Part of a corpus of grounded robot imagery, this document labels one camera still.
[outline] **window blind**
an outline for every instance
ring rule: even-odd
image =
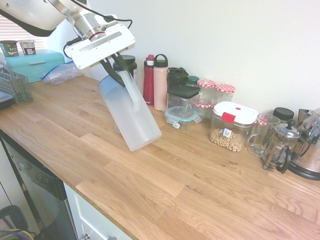
[[[35,50],[47,49],[45,37],[33,36],[19,25],[0,15],[0,41],[3,40],[34,40]],[[22,52],[20,44],[17,43],[18,51]]]

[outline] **gray basket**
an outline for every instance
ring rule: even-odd
[[[32,100],[28,77],[9,71],[3,62],[0,65],[4,66],[0,68],[0,91],[13,95],[17,104]]]

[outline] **glass mug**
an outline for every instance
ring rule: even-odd
[[[275,126],[280,122],[280,119],[272,114],[259,114],[256,120],[254,133],[249,135],[246,141],[247,145],[249,145],[247,148],[248,152],[256,157],[262,158],[270,138],[275,131]]]

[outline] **red clip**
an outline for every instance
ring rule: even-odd
[[[222,114],[222,121],[224,121],[227,124],[233,124],[235,122],[235,115],[232,115],[230,113],[224,112]]]

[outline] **wooden countertop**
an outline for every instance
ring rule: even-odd
[[[98,83],[31,83],[34,100],[0,111],[0,129],[133,239],[320,239],[320,182],[263,170],[154,109],[162,137],[130,152]]]

